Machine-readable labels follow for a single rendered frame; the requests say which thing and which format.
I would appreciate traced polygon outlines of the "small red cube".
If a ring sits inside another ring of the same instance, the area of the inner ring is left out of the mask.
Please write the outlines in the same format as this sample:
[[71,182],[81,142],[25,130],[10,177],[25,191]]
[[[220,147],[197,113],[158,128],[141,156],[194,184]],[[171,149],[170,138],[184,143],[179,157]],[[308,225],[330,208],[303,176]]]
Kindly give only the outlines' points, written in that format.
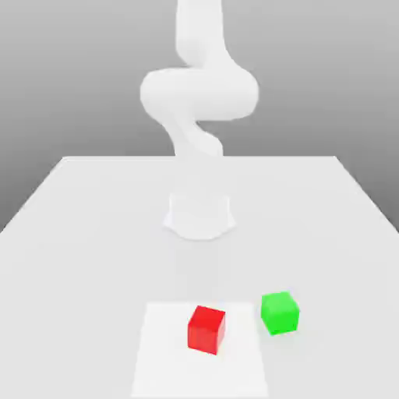
[[226,312],[198,305],[187,327],[187,346],[191,349],[217,355],[224,339]]

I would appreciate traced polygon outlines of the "small green cube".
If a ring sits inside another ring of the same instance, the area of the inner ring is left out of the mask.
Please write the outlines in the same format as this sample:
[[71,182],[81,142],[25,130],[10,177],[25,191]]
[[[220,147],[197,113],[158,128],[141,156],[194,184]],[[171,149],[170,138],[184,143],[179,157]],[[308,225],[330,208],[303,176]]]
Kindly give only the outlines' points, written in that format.
[[271,336],[296,331],[300,309],[289,291],[262,296],[260,317]]

